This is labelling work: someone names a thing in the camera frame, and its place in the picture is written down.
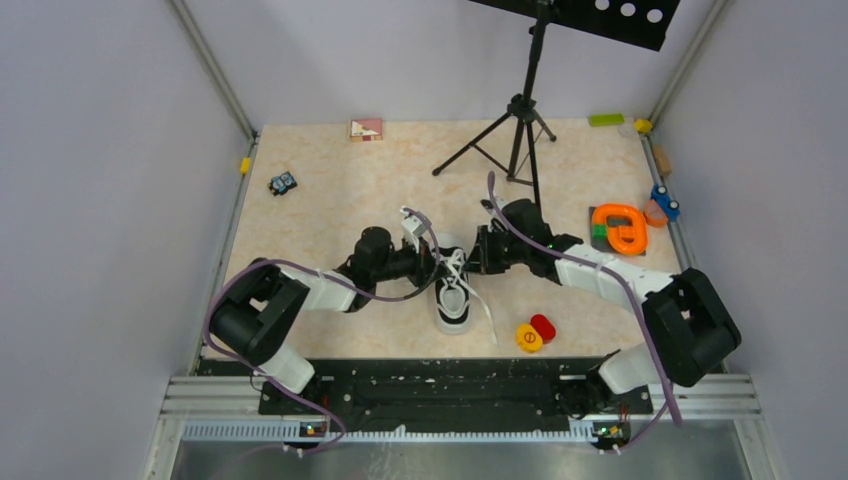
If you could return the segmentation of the black white canvas sneaker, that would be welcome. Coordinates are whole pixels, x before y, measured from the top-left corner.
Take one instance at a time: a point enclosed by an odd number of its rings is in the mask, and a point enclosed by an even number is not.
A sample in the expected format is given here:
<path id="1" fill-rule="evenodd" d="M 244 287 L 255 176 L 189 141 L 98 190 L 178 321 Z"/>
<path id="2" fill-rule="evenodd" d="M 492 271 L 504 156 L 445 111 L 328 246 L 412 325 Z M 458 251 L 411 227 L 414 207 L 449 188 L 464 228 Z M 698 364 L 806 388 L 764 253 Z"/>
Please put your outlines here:
<path id="1" fill-rule="evenodd" d="M 438 234 L 436 241 L 441 272 L 435 282 L 437 325 L 446 334 L 462 334 L 470 326 L 471 292 L 464 271 L 467 255 L 453 235 Z"/>

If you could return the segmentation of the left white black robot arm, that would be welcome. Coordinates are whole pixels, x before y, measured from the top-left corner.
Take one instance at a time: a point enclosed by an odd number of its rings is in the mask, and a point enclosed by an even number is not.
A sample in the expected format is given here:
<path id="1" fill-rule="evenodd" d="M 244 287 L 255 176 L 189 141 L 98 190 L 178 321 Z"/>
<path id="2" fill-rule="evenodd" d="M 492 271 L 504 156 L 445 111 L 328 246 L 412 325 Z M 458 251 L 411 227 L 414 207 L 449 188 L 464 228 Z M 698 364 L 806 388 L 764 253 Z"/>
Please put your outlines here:
<path id="1" fill-rule="evenodd" d="M 286 338 L 298 315 L 310 311 L 354 313 L 377 298 L 380 282 L 407 279 L 420 293 L 435 280 L 437 260 L 425 239 L 395 245 L 388 230 L 362 231 L 353 252 L 329 272 L 255 259 L 213 302 L 208 332 L 259 374 L 283 386 L 283 401 L 297 413 L 319 404 L 314 366 Z"/>

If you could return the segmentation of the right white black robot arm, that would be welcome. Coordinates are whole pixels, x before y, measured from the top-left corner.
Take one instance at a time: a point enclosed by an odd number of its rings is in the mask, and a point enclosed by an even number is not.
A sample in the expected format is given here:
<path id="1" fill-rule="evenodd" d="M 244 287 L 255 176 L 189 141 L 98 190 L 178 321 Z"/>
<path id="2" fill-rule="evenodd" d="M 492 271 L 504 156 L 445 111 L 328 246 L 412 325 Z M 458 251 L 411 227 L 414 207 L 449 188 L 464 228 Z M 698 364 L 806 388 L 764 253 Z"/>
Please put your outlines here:
<path id="1" fill-rule="evenodd" d="M 608 355 L 589 376 L 586 397 L 594 409 L 612 412 L 628 392 L 663 380 L 691 387 L 740 346 L 740 331 L 702 271 L 650 270 L 578 237 L 555 235 L 529 199 L 484 199 L 481 205 L 491 221 L 477 230 L 468 272 L 495 275 L 524 265 L 537 277 L 636 316 L 644 342 Z"/>

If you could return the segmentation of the white shoelace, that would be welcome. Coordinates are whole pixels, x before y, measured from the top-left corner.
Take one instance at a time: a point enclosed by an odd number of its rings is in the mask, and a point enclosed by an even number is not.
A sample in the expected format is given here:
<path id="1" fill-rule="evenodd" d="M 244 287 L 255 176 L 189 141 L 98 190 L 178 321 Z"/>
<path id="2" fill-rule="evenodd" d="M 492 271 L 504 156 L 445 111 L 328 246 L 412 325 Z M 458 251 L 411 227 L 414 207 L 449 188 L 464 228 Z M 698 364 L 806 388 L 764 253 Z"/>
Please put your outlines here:
<path id="1" fill-rule="evenodd" d="M 498 339 L 498 335 L 497 335 L 497 331 L 496 331 L 496 327 L 495 327 L 495 324 L 494 324 L 494 319 L 493 319 L 491 310 L 490 310 L 488 304 L 486 303 L 486 301 L 483 299 L 483 297 L 471 286 L 470 280 L 469 280 L 469 275 L 468 275 L 468 284 L 469 284 L 470 292 L 471 292 L 471 300 L 476 299 L 479 302 L 479 304 L 480 304 L 480 306 L 483 310 L 483 313 L 484 313 L 484 315 L 485 315 L 485 317 L 488 321 L 488 324 L 489 324 L 491 342 L 493 344 L 497 345 L 499 343 L 499 339 Z"/>

